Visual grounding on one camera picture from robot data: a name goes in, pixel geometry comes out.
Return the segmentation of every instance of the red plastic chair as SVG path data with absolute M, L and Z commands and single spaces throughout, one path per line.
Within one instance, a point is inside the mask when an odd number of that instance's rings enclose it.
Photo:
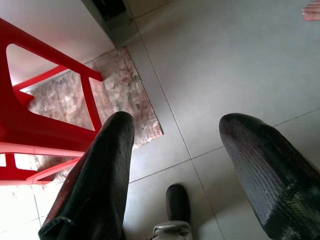
M 97 135 L 102 124 L 90 87 L 89 78 L 102 81 L 100 73 L 68 57 L 30 34 L 0 18 L 0 153 L 23 153 L 81 157 Z M 6 49 L 15 44 L 58 66 L 37 77 L 12 87 Z M 84 99 L 94 127 L 94 131 L 69 123 L 34 114 L 26 108 L 33 96 L 20 90 L 43 81 L 66 69 L 80 74 Z M 13 154 L 6 154 L 6 167 L 0 167 L 0 185 L 43 184 L 39 177 L 48 176 L 61 169 L 56 166 L 42 175 L 22 172 L 13 164 Z

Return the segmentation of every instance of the dark object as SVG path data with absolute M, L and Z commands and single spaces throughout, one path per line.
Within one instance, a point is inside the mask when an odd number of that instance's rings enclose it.
M 165 194 L 169 221 L 190 223 L 190 204 L 186 189 L 180 184 L 171 185 Z
M 113 114 L 67 176 L 38 233 L 41 240 L 124 239 L 133 143 L 133 118 Z
M 92 0 L 104 18 L 112 18 L 126 11 L 122 0 Z
M 220 136 L 262 228 L 273 240 L 320 239 L 319 172 L 258 118 L 231 113 Z

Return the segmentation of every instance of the person's foot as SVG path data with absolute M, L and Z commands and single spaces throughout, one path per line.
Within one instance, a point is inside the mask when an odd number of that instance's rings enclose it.
M 190 223 L 190 204 L 186 189 L 180 184 L 171 185 L 165 194 L 169 221 Z
M 320 21 L 320 0 L 315 0 L 302 9 L 306 21 Z

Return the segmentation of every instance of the floor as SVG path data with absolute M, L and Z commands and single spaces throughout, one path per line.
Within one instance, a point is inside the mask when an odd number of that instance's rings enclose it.
M 218 124 L 231 112 L 261 118 L 320 168 L 320 23 L 302 20 L 307 2 L 127 0 L 134 21 L 113 37 L 128 46 L 164 132 L 132 153 L 128 240 L 167 220 L 173 183 L 188 191 L 195 239 L 268 239 Z M 37 239 L 57 188 L 34 194 L 22 186 L 15 196 L 16 187 L 6 188 L 1 201 L 12 204 L 0 204 L 0 238 Z

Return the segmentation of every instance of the bare foot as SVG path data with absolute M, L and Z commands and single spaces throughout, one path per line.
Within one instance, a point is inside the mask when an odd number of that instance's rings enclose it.
M 320 21 L 320 0 L 315 0 L 302 9 L 306 21 Z

